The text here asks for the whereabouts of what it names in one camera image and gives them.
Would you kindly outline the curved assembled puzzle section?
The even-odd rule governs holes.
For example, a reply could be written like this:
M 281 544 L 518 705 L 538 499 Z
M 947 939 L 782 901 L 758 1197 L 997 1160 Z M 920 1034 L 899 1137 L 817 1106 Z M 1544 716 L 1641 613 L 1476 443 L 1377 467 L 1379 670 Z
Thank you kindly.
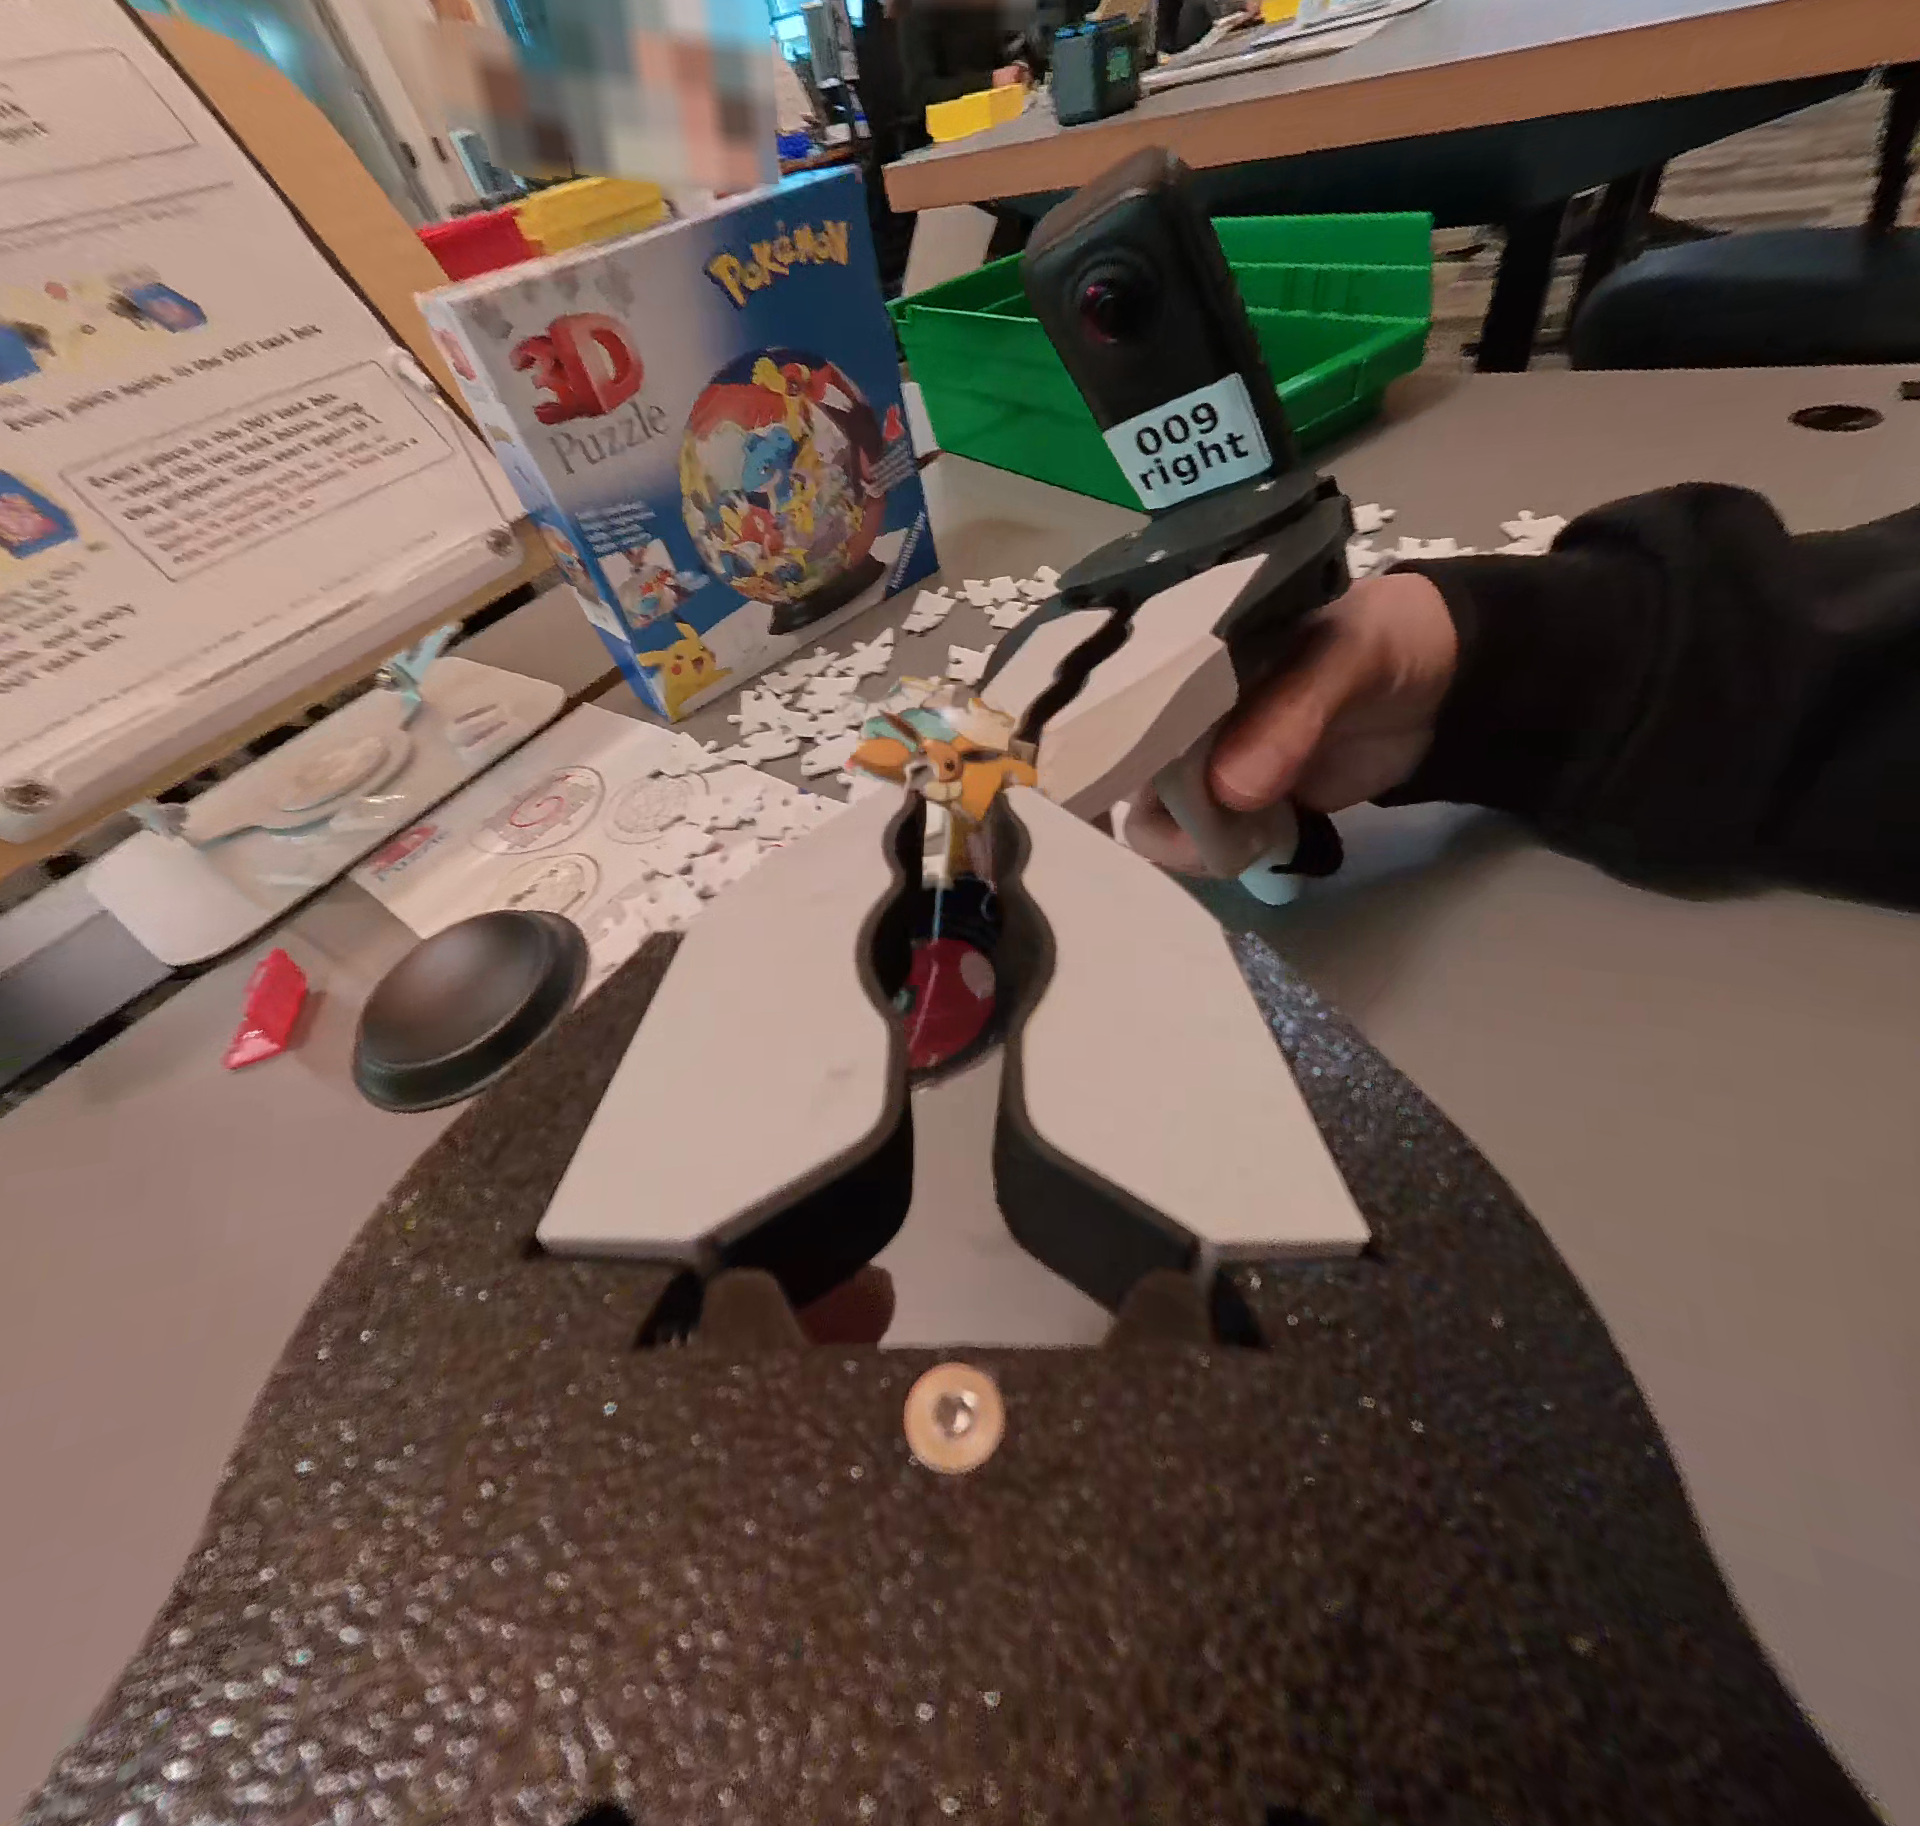
M 1004 909 L 989 818 L 1008 786 L 1036 779 L 1030 747 L 964 683 L 899 683 L 862 711 L 846 776 L 850 795 L 895 783 L 921 806 L 920 887 L 890 1003 L 906 1073 L 928 1083 L 997 1037 Z

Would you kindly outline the green plastic bin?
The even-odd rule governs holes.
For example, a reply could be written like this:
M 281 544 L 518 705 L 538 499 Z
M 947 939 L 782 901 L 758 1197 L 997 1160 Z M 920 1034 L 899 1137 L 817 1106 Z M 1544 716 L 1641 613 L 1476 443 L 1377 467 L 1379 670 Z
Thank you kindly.
M 1305 455 L 1377 420 L 1425 361 L 1432 218 L 1217 218 L 1217 242 Z M 937 446 L 1072 495 L 1139 508 L 1086 404 L 1036 326 L 1019 257 L 890 306 Z

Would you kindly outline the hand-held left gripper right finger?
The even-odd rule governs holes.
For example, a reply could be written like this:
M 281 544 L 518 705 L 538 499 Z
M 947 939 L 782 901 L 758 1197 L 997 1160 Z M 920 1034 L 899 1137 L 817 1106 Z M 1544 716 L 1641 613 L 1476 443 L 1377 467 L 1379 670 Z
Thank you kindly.
M 990 836 L 1008 1235 L 1105 1314 L 1149 1281 L 1217 1314 L 1234 1268 L 1359 1258 L 1371 1221 L 1212 913 L 1030 786 Z

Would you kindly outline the black office chair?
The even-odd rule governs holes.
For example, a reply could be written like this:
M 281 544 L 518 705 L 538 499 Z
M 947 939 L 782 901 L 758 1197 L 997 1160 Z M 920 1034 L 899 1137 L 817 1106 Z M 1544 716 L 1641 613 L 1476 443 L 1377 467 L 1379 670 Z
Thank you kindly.
M 1760 230 L 1642 251 L 1573 318 L 1573 369 L 1917 364 L 1917 228 Z

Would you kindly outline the black round puzzle stand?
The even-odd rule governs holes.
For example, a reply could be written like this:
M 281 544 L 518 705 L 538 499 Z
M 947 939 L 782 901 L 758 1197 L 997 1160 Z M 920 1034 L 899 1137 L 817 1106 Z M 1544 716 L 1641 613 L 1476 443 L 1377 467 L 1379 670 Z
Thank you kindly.
M 472 1099 L 564 1019 L 587 972 L 587 936 L 559 913 L 503 908 L 444 927 L 364 999 L 355 1089 L 391 1114 Z

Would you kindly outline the printed instruction sheet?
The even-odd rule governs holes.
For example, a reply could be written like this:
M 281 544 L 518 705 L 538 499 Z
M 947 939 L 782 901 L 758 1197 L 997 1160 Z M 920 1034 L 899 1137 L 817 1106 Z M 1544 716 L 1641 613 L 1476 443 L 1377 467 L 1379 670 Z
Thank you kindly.
M 577 709 L 387 838 L 351 881 L 415 939 L 503 909 L 567 919 L 598 985 L 842 807 L 732 753 Z

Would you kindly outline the red plastic bin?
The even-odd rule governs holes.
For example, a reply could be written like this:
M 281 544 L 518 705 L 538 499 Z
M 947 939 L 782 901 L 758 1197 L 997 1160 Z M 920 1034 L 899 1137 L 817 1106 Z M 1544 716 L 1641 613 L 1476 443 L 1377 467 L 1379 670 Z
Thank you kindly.
M 481 209 L 415 230 L 448 282 L 465 282 L 538 260 L 543 251 L 518 225 L 518 209 Z

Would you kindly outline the pile of white puzzle pieces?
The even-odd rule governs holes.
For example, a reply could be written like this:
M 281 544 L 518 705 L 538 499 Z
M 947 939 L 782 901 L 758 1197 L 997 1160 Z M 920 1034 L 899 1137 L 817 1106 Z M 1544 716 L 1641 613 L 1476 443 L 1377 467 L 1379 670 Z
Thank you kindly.
M 1354 504 L 1354 535 L 1344 544 L 1344 564 L 1354 583 L 1367 576 L 1385 573 L 1391 564 L 1435 564 L 1465 559 L 1468 547 L 1453 536 L 1385 536 L 1385 521 L 1396 519 L 1396 508 L 1379 504 Z M 1559 532 L 1570 524 L 1563 516 L 1538 516 L 1518 512 L 1499 521 L 1499 541 L 1491 547 L 1495 557 L 1506 559 L 1532 559 L 1544 557 Z M 985 669 L 990 653 L 997 653 L 1001 641 L 1013 633 L 1013 626 L 1028 624 L 1044 602 L 1060 597 L 1060 573 L 1049 564 L 1034 569 L 1030 576 L 1013 579 L 997 576 L 990 580 L 965 579 L 952 586 L 917 586 L 906 614 L 880 630 L 874 641 L 854 644 L 846 653 L 806 653 L 792 656 L 774 665 L 760 679 L 738 693 L 738 702 L 731 716 L 731 731 L 737 734 L 728 741 L 697 740 L 684 731 L 659 731 L 659 740 L 645 748 L 648 779 L 698 779 L 709 775 L 766 775 L 778 762 L 795 762 L 802 779 L 827 779 L 838 783 L 846 795 L 859 798 L 874 786 L 867 775 L 857 775 L 854 748 L 862 740 L 888 735 L 882 725 L 882 709 L 899 711 L 917 727 L 926 725 L 928 735 L 947 735 L 960 727 L 971 711 L 976 691 L 985 688 Z M 950 641 L 952 626 L 947 614 L 960 613 L 960 626 L 985 624 L 989 641 L 982 646 L 960 646 Z M 944 646 L 944 665 L 928 669 L 926 674 L 888 677 L 896 653 L 896 641 L 906 641 L 906 653 L 920 646 L 920 653 Z M 745 870 L 750 858 L 769 854 L 777 846 L 774 814 L 760 812 L 685 812 L 698 792 L 692 786 L 663 789 L 663 802 L 674 802 L 681 812 L 659 812 L 651 826 L 634 826 L 627 838 L 642 847 L 642 854 L 662 854 L 663 843 L 659 832 L 719 832 L 731 822 L 745 821 L 756 826 L 760 838 L 738 843 L 732 851 L 738 854 L 732 864 Z M 659 932 L 668 927 L 668 908 L 674 913 L 684 909 L 684 919 L 692 913 L 692 899 L 710 901 L 722 884 L 719 870 L 709 860 L 697 867 L 702 847 L 690 854 L 677 854 L 674 864 L 648 864 L 645 873 L 663 884 L 663 878 L 684 878 L 685 894 L 634 894 L 648 919 L 610 919 L 606 927 L 597 919 L 587 932 L 598 939 L 625 941 L 627 936 L 641 939 L 642 932 Z

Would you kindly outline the person's right hand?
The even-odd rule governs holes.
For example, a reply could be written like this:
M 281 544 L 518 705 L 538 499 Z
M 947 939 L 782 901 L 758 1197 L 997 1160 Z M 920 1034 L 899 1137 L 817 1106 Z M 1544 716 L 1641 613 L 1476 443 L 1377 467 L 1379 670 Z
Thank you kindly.
M 1443 592 L 1420 573 L 1359 580 L 1292 633 L 1212 740 L 1212 812 L 1337 814 L 1396 792 L 1425 759 L 1459 669 Z

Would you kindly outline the black electronic device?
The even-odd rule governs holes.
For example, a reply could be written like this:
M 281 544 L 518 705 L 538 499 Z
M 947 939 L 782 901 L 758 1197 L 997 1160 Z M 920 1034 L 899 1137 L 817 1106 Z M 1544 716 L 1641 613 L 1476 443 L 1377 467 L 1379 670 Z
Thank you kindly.
M 1064 23 L 1048 49 L 1048 89 L 1060 127 L 1085 127 L 1139 104 L 1144 25 L 1136 17 Z

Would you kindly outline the clear plastic blister pack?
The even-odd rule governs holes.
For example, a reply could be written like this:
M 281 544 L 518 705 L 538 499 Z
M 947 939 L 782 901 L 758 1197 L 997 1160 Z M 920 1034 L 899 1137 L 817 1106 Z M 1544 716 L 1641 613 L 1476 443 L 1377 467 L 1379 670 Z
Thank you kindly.
M 556 683 L 421 646 L 189 806 L 148 807 L 88 867 L 88 899 L 160 967 L 202 967 L 421 822 L 563 705 Z

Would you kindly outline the small red plastic object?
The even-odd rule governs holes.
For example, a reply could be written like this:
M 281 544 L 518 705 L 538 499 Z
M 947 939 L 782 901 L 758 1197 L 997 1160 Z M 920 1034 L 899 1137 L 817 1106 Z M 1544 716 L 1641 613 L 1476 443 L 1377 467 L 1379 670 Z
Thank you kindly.
M 286 1056 L 300 1030 L 314 985 L 300 963 L 274 948 L 249 975 L 239 1023 L 223 1050 L 223 1073 L 249 1073 Z

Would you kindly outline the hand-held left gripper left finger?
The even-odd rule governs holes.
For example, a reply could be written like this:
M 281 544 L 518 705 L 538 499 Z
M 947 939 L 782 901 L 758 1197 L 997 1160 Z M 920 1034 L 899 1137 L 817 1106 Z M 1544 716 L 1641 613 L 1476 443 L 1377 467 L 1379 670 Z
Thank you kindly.
M 795 1307 L 857 1277 L 913 1191 L 890 994 L 920 884 L 920 798 L 882 786 L 732 881 L 670 955 L 538 1225 L 543 1255 Z

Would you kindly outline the person's right forearm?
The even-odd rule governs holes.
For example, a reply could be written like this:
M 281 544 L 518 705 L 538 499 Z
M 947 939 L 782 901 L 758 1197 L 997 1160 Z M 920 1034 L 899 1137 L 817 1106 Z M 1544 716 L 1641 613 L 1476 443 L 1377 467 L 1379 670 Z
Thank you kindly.
M 1453 679 L 1379 806 L 1489 807 L 1626 881 L 1917 909 L 1917 508 L 1795 535 L 1676 484 L 1421 579 Z

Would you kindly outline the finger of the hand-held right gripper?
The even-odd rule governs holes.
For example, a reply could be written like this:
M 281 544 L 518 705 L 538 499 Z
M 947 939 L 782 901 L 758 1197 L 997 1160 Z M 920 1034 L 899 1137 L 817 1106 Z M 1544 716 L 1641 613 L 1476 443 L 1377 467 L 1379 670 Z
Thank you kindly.
M 982 679 L 989 753 L 1060 748 L 1091 725 L 1096 670 L 1126 641 L 1121 609 L 1040 609 L 1008 633 Z
M 1030 753 L 1034 789 L 1091 821 L 1195 748 L 1237 705 L 1237 633 L 1272 597 L 1272 557 L 1094 553 L 1057 609 L 1121 609 L 1124 646 L 1096 670 L 1091 725 Z

